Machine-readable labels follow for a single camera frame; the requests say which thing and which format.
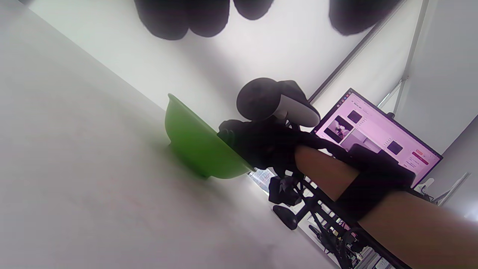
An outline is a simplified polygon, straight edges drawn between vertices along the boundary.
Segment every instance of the black glove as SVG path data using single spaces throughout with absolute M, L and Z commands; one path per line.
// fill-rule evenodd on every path
M 343 148 L 315 134 L 289 128 L 275 117 L 259 122 L 229 120 L 219 130 L 218 136 L 252 166 L 262 170 L 272 167 L 281 178 L 286 170 L 300 173 L 295 164 L 295 150 L 301 145 L 325 148 L 337 159 L 352 161 Z

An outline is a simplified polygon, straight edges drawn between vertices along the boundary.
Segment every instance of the black cable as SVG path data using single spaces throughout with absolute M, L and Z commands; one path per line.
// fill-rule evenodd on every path
M 294 185 L 294 189 L 296 191 L 298 191 L 298 188 L 296 185 Z M 335 255 L 335 257 L 337 258 L 337 261 L 339 263 L 339 266 L 342 268 L 342 269 L 350 269 L 352 268 L 352 263 L 349 261 L 349 259 L 347 258 L 347 253 L 346 253 L 346 236 L 351 236 L 351 234 L 353 232 L 356 232 L 357 230 L 360 230 L 360 228 L 352 228 L 350 229 L 349 231 L 345 232 L 345 234 L 341 237 L 342 238 L 342 242 L 340 243 L 339 245 L 339 248 L 337 249 L 337 247 L 334 247 L 335 244 L 332 242 L 332 239 L 330 238 L 330 234 L 328 233 L 327 230 L 325 230 L 325 228 L 322 226 L 322 224 L 320 223 L 319 219 L 317 218 L 317 215 L 315 214 L 315 212 L 313 211 L 313 208 L 314 208 L 314 205 L 309 205 L 309 202 L 305 199 L 304 195 L 302 193 L 299 194 L 302 198 L 302 201 L 304 201 L 304 204 L 305 206 L 307 206 L 309 208 L 309 212 L 312 214 L 312 217 L 314 218 L 314 221 L 315 221 L 315 224 L 317 224 L 320 232 L 322 233 L 322 238 L 324 238 L 326 241 L 327 241 L 327 244 L 329 246 L 331 246 L 331 250 L 332 250 L 332 253 Z M 343 255 L 341 255 L 341 246 L 343 245 Z

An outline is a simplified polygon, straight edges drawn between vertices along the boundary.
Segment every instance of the forearm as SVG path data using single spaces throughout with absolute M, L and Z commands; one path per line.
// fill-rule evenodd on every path
M 359 174 L 307 147 L 297 148 L 295 159 L 299 170 L 334 201 Z M 359 223 L 414 269 L 478 268 L 478 227 L 409 193 L 388 195 Z

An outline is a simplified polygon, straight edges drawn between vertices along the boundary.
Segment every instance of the monitor screen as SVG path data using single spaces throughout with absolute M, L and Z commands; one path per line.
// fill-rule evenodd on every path
M 376 153 L 383 150 L 415 173 L 412 187 L 443 159 L 353 89 L 342 96 L 312 132 L 347 151 L 354 144 Z

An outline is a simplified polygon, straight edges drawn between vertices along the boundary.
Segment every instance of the white wall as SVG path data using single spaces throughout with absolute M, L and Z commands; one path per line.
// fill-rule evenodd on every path
M 435 179 L 428 192 L 432 196 L 440 195 L 463 174 L 471 172 L 445 206 L 463 215 L 478 210 L 478 118 L 443 153 L 443 157 L 443 161 L 428 176 Z
M 325 116 L 353 88 L 378 105 L 405 70 L 422 0 L 407 0 L 320 94 L 313 106 Z
M 478 1 L 430 5 L 395 119 L 443 153 L 478 114 Z
M 35 0 L 30 9 L 161 107 L 172 92 L 213 127 L 239 117 L 237 93 L 257 77 L 294 79 L 310 96 L 366 34 L 338 34 L 328 1 L 316 0 L 277 0 L 253 22 L 231 5 L 219 35 L 176 42 L 152 36 L 133 0 Z
M 0 2 L 1 268 L 336 268 L 251 180 L 196 180 L 164 110 L 21 8 Z

